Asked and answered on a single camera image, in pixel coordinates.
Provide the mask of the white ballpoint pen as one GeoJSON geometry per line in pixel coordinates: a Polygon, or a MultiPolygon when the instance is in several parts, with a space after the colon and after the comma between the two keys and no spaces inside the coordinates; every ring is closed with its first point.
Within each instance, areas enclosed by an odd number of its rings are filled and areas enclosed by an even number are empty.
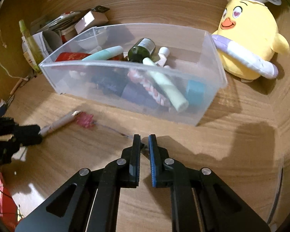
{"type": "Polygon", "coordinates": [[[62,128],[63,126],[71,123],[73,120],[75,120],[75,118],[82,113],[82,111],[72,111],[69,112],[68,114],[66,114],[65,116],[59,118],[58,120],[56,120],[55,122],[43,127],[40,132],[39,135],[41,137],[46,137],[47,135],[57,131],[58,129],[62,128]]]}

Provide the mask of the pink fluffy charm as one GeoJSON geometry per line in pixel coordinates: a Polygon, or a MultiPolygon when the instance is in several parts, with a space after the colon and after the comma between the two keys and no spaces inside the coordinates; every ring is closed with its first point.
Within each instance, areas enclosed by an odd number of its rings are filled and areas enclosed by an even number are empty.
{"type": "Polygon", "coordinates": [[[75,118],[75,122],[77,123],[77,125],[84,128],[91,128],[95,125],[93,114],[89,114],[87,112],[79,113],[75,118]]]}

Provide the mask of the white tube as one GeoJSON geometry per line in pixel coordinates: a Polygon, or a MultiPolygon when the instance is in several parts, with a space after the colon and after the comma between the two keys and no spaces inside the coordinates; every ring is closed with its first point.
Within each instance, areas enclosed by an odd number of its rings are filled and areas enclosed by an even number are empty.
{"type": "MultiPolygon", "coordinates": [[[[169,55],[169,49],[167,47],[161,47],[158,51],[159,59],[156,62],[152,61],[150,58],[144,58],[142,63],[146,66],[160,67],[166,70],[165,63],[169,55]]],[[[188,100],[166,75],[160,72],[150,72],[150,75],[155,80],[156,84],[164,91],[177,112],[181,113],[188,108],[188,100]]]]}

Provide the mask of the light blue tube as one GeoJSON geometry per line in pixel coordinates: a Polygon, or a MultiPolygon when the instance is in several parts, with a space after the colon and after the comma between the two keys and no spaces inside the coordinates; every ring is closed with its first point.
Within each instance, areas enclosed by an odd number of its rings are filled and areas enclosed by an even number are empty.
{"type": "Polygon", "coordinates": [[[82,60],[89,62],[94,60],[121,60],[123,58],[124,58],[124,49],[122,48],[122,46],[114,46],[93,53],[82,60]]]}

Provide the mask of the dark green bottle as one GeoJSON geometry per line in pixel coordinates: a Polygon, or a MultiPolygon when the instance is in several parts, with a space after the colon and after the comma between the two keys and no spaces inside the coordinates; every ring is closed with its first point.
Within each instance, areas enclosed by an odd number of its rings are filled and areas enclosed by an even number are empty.
{"type": "Polygon", "coordinates": [[[144,58],[150,58],[155,52],[156,45],[150,38],[141,38],[128,51],[128,61],[142,63],[144,58]]]}

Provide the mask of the yellow green spray bottle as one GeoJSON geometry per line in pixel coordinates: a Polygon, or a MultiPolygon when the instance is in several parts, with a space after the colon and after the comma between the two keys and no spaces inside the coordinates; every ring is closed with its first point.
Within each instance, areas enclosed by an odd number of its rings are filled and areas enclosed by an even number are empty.
{"type": "Polygon", "coordinates": [[[19,27],[20,27],[20,32],[22,34],[22,36],[24,37],[24,41],[28,46],[28,50],[30,51],[31,55],[32,55],[32,63],[34,64],[34,70],[41,74],[42,71],[40,69],[40,67],[38,66],[43,60],[44,57],[40,51],[39,46],[37,45],[35,39],[32,37],[32,35],[30,34],[30,31],[28,30],[28,28],[25,25],[25,22],[23,19],[21,19],[19,21],[19,27]]]}

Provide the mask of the red booklet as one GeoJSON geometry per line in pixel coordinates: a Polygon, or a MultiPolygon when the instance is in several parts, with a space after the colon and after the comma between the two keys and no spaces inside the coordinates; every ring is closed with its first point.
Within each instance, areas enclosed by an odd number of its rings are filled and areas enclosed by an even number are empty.
{"type": "MultiPolygon", "coordinates": [[[[60,62],[60,61],[72,61],[72,60],[82,60],[86,57],[90,56],[88,53],[78,53],[78,52],[63,52],[61,53],[55,62],[60,62]]],[[[121,61],[124,59],[123,54],[119,54],[115,57],[109,58],[108,60],[115,60],[115,61],[121,61]]]]}

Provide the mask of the stack of white papers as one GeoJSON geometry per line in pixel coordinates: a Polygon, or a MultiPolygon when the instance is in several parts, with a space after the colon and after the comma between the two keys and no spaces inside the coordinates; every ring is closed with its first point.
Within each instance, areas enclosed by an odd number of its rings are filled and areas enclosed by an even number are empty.
{"type": "Polygon", "coordinates": [[[63,45],[61,37],[51,30],[36,33],[32,37],[44,58],[47,58],[53,51],[63,45]]]}

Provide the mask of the clear plastic storage bin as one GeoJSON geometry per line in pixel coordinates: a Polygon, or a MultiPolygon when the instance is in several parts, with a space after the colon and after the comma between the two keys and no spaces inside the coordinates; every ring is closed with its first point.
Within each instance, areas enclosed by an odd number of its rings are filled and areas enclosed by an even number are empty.
{"type": "Polygon", "coordinates": [[[212,103],[219,89],[226,87],[227,78],[219,59],[211,34],[204,30],[168,24],[120,24],[104,26],[108,32],[108,40],[93,50],[84,50],[74,37],[51,53],[40,69],[59,94],[70,94],[94,100],[103,104],[118,107],[126,111],[146,114],[165,120],[197,125],[212,103]],[[167,47],[170,55],[165,67],[146,66],[143,63],[128,61],[128,51],[141,38],[150,38],[156,48],[150,59],[156,62],[158,51],[167,47]],[[72,60],[55,62],[63,52],[93,54],[103,49],[122,46],[124,59],[115,60],[72,60]],[[173,107],[164,91],[156,84],[150,72],[166,75],[185,97],[188,80],[205,84],[205,94],[201,106],[191,106],[179,113],[173,107]],[[91,82],[94,75],[111,75],[117,73],[129,82],[141,84],[159,104],[156,109],[140,106],[113,94],[104,94],[97,85],[91,82]]]}

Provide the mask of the yellow chick plush toy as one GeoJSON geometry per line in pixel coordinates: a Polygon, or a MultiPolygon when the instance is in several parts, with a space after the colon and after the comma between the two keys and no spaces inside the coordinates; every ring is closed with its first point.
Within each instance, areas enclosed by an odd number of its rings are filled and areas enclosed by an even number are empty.
{"type": "Polygon", "coordinates": [[[266,2],[281,5],[281,0],[228,0],[212,34],[224,69],[242,82],[276,78],[279,71],[272,57],[290,52],[266,2]]]}

